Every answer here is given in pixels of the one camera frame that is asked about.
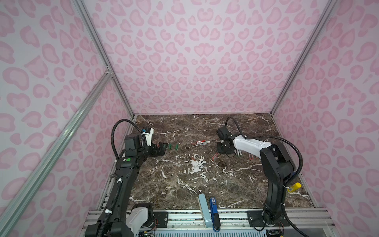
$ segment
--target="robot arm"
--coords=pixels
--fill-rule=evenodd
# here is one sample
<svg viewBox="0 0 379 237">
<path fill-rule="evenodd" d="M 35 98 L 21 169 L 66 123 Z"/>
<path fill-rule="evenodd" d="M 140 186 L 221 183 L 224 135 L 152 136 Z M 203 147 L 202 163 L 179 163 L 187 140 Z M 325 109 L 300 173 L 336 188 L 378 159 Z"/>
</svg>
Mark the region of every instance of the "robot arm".
<svg viewBox="0 0 379 237">
<path fill-rule="evenodd" d="M 166 152 L 167 143 L 152 144 L 152 128 L 142 130 L 146 138 L 143 146 L 142 135 L 127 135 L 125 150 L 116 162 L 116 171 L 111 177 L 116 178 L 107 206 L 96 224 L 89 225 L 85 237 L 101 236 L 132 237 L 136 236 L 141 226 L 150 226 L 154 214 L 150 203 L 140 203 L 133 207 L 127 217 L 127 207 L 130 192 L 134 185 L 139 169 L 148 157 L 162 156 Z"/>
<path fill-rule="evenodd" d="M 217 130 L 220 140 L 217 152 L 234 154 L 235 150 L 246 151 L 262 161 L 262 168 L 268 179 L 268 192 L 263 205 L 263 220 L 267 225 L 276 224 L 283 215 L 281 202 L 285 199 L 287 189 L 285 182 L 295 171 L 295 165 L 281 142 L 270 143 L 255 139 L 248 140 L 242 135 L 233 135 L 226 126 Z"/>
</svg>

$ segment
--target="aluminum frame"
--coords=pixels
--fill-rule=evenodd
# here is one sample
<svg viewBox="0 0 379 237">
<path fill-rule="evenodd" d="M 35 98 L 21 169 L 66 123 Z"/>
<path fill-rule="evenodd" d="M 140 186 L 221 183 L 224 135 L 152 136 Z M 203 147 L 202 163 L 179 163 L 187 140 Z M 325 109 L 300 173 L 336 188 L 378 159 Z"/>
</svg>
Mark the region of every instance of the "aluminum frame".
<svg viewBox="0 0 379 237">
<path fill-rule="evenodd" d="M 89 16 L 89 12 L 86 8 L 86 5 L 84 4 L 83 0 L 72 0 L 72 1 L 74 2 L 75 8 L 77 9 L 85 27 L 87 28 L 89 36 L 91 37 L 97 51 L 99 52 L 99 56 L 101 60 L 103 61 L 104 66 L 108 70 L 110 70 L 110 73 L 112 75 L 112 80 L 114 81 L 116 85 L 117 93 L 120 95 L 122 102 L 124 103 L 130 117 L 132 118 L 134 116 L 132 107 L 130 106 L 128 99 L 126 98 L 124 90 L 121 87 L 120 81 L 118 80 L 117 76 L 114 73 L 110 60 L 105 52 L 104 46 L 101 44 L 100 37 L 98 36 L 97 31 L 94 27 L 94 24 L 92 23 L 91 17 Z"/>
<path fill-rule="evenodd" d="M 273 120 L 273 122 L 274 122 L 275 127 L 278 129 L 279 127 L 278 127 L 278 125 L 277 125 L 277 123 L 276 123 L 276 121 L 275 121 L 275 119 L 274 119 L 274 116 L 271 115 L 271 118 L 272 118 L 272 120 Z M 281 133 L 281 131 L 280 131 L 279 129 L 278 129 L 278 133 L 279 133 L 279 136 L 284 137 L 283 134 Z M 286 146 L 287 149 L 292 149 L 288 144 L 285 143 L 284 145 Z M 309 187 L 308 187 L 308 185 L 307 185 L 307 182 L 305 181 L 305 178 L 304 178 L 304 176 L 302 175 L 301 172 L 300 172 L 300 174 L 299 174 L 299 178 L 300 178 L 300 181 L 301 181 L 301 183 L 302 183 L 302 187 L 304 187 L 305 190 L 307 191 L 308 196 L 309 196 L 309 198 L 310 198 L 312 204 L 313 204 L 315 207 L 321 207 L 320 205 L 318 205 L 318 203 L 317 203 L 315 197 L 313 196 L 312 192 L 310 191 L 310 189 L 309 189 Z"/>
<path fill-rule="evenodd" d="M 292 83 L 295 81 L 296 76 L 303 66 L 305 60 L 307 59 L 309 52 L 311 51 L 312 47 L 316 43 L 318 37 L 320 36 L 322 30 L 325 28 L 328 20 L 330 19 L 333 10 L 335 9 L 335 6 L 337 5 L 339 0 L 329 0 L 326 4 L 326 7 L 324 8 L 320 18 L 318 19 L 318 22 L 315 25 L 315 28 L 313 29 L 311 35 L 309 36 L 309 39 L 307 43 L 305 44 L 305 47 L 303 51 L 300 54 L 299 59 L 297 60 L 295 66 L 293 67 L 286 83 L 283 86 L 283 89 L 281 90 L 278 99 L 276 100 L 273 109 L 271 110 L 270 114 L 275 114 L 277 110 L 279 109 L 282 101 L 284 100 L 284 97 L 286 96 L 287 92 L 289 91 Z"/>
<path fill-rule="evenodd" d="M 247 219 L 246 211 L 249 210 L 263 211 L 262 209 L 219 209 L 221 229 L 253 230 Z M 199 209 L 154 211 L 169 213 L 167 228 L 160 228 L 158 231 L 207 230 Z M 336 228 L 326 208 L 286 208 L 286 212 L 290 220 L 301 229 L 333 230 Z M 87 226 L 96 224 L 101 213 L 102 210 L 89 211 L 83 225 L 82 234 L 84 234 Z M 277 227 L 266 226 L 265 229 L 277 229 Z"/>
<path fill-rule="evenodd" d="M 104 73 L 99 82 L 80 105 L 77 112 L 67 123 L 66 127 L 62 130 L 49 151 L 44 155 L 36 169 L 29 176 L 16 197 L 9 203 L 0 219 L 0 237 L 7 237 L 12 231 L 30 201 L 32 201 L 38 189 L 45 181 L 45 178 L 51 172 L 59 157 L 63 154 L 71 138 L 101 95 L 103 89 L 105 89 L 111 77 L 110 72 L 106 71 Z"/>
</svg>

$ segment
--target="metal mounting plate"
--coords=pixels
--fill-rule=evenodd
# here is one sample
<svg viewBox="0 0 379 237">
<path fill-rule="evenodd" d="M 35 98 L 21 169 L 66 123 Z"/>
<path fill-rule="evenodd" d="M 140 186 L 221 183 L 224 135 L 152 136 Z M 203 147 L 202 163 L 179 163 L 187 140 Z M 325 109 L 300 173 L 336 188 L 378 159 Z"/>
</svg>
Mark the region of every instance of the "metal mounting plate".
<svg viewBox="0 0 379 237">
<path fill-rule="evenodd" d="M 262 211 L 247 211 L 247 220 L 249 221 L 250 227 L 260 227 L 262 228 L 265 224 L 263 223 Z M 283 226 L 290 226 L 288 221 L 284 217 L 280 218 Z"/>
<path fill-rule="evenodd" d="M 168 212 L 154 212 L 154 218 L 158 220 L 157 228 L 167 228 Z"/>
</svg>

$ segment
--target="blue stapler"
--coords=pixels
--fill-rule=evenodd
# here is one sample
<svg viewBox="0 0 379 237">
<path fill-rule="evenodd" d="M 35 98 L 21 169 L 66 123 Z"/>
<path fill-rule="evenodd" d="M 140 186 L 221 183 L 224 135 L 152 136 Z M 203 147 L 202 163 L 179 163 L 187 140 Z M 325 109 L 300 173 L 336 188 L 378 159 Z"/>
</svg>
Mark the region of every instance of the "blue stapler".
<svg viewBox="0 0 379 237">
<path fill-rule="evenodd" d="M 216 199 L 210 198 L 209 204 L 211 207 L 211 218 L 212 218 L 212 222 L 213 222 L 213 230 L 215 232 L 219 232 L 220 227 L 221 227 L 221 223 L 220 223 L 220 217 L 219 217 L 218 212 L 217 212 Z"/>
</svg>

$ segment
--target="brown marble surface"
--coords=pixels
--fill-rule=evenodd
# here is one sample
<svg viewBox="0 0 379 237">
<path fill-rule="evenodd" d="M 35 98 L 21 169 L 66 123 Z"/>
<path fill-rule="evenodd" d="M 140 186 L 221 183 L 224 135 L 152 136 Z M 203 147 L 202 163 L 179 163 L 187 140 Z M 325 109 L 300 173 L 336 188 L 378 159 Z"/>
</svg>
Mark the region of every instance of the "brown marble surface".
<svg viewBox="0 0 379 237">
<path fill-rule="evenodd" d="M 267 194 L 267 178 L 260 160 L 242 157 L 229 158 L 215 154 L 216 130 L 233 116 L 248 135 L 279 135 L 269 114 L 235 115 L 149 115 L 138 116 L 137 125 L 154 128 L 153 143 L 172 143 L 163 157 L 148 158 L 143 164 L 132 189 L 129 206 L 137 202 L 152 202 L 154 209 L 198 209 L 196 197 L 204 193 L 214 196 L 220 208 L 261 208 Z M 233 121 L 228 123 L 234 134 Z M 211 143 L 194 146 L 191 143 L 207 140 Z M 195 157 L 207 169 L 191 160 Z M 286 207 L 312 207 L 304 188 L 287 195 Z"/>
</svg>

